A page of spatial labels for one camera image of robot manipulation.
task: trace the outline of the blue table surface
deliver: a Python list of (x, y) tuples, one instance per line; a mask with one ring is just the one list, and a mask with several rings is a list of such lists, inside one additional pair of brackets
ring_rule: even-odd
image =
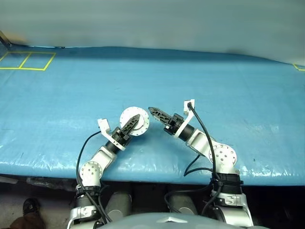
[[(120, 47), (13, 50), (56, 56), (45, 71), (0, 70), (1, 174), (75, 178), (80, 148), (98, 131), (98, 118), (114, 129), (129, 106), (183, 115), (183, 101), (195, 99), (210, 135), (236, 150), (245, 185), (305, 184), (305, 72), (292, 65)], [(0, 57), (5, 52), (0, 46)], [(20, 56), (7, 55), (0, 67), (18, 64)], [(33, 55), (25, 65), (41, 67), (48, 59)], [(196, 153), (150, 121), (103, 179), (207, 184), (206, 171), (183, 177)], [(195, 119), (191, 124), (199, 127)], [(101, 135), (90, 140), (81, 162), (105, 143)], [(201, 157), (193, 167), (202, 166), (212, 165)]]

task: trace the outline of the white wall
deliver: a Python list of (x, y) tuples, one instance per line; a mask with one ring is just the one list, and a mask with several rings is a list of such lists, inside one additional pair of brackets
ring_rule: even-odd
[(0, 31), (26, 45), (233, 52), (305, 65), (305, 0), (0, 0)]

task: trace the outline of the shoe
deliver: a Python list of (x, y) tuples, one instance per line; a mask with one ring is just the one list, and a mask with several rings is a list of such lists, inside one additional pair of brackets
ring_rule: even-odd
[(29, 198), (26, 199), (23, 203), (23, 216), (25, 216), (28, 213), (39, 211), (39, 203), (38, 200), (35, 198)]

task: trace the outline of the yellow tape line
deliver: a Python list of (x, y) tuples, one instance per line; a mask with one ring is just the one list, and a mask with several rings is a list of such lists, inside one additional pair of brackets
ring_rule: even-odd
[(305, 71), (304, 68), (299, 68), (295, 63), (293, 63), (292, 65), (299, 71)]
[[(25, 59), (22, 61), (19, 67), (0, 67), (0, 70), (34, 70), (34, 71), (45, 71), (50, 63), (53, 61), (56, 53), (55, 52), (27, 52), (27, 51), (8, 51), (6, 54), (4, 54), (1, 58), (0, 61), (2, 61), (9, 53), (27, 53), (28, 55), (25, 57)], [(28, 58), (32, 54), (52, 54), (52, 57), (49, 59), (47, 64), (43, 68), (23, 68), (23, 65), (26, 63)]]

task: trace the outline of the white bracket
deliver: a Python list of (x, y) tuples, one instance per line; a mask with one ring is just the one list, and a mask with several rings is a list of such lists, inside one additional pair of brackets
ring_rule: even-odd
[(181, 132), (184, 130), (184, 128), (186, 127), (186, 125), (189, 124), (190, 120), (194, 117), (194, 113), (187, 107), (188, 103), (192, 104), (192, 107), (195, 109), (195, 100), (191, 99), (191, 100), (185, 100), (184, 104), (183, 104), (183, 113), (185, 115), (187, 115), (187, 118), (185, 119), (185, 121), (181, 124), (181, 126), (179, 127), (179, 129), (177, 130), (177, 132), (175, 133), (175, 135), (173, 136), (174, 138), (178, 138), (179, 135), (181, 134)]
[(101, 130), (101, 133), (104, 137), (106, 137), (112, 144), (114, 144), (116, 147), (118, 147), (121, 151), (125, 150), (125, 147), (123, 147), (120, 143), (118, 143), (117, 141), (115, 141), (111, 135), (108, 134), (108, 132), (110, 131), (110, 126), (109, 123), (107, 121), (107, 118), (103, 118), (103, 119), (98, 119), (97, 123), (99, 125), (99, 128)]

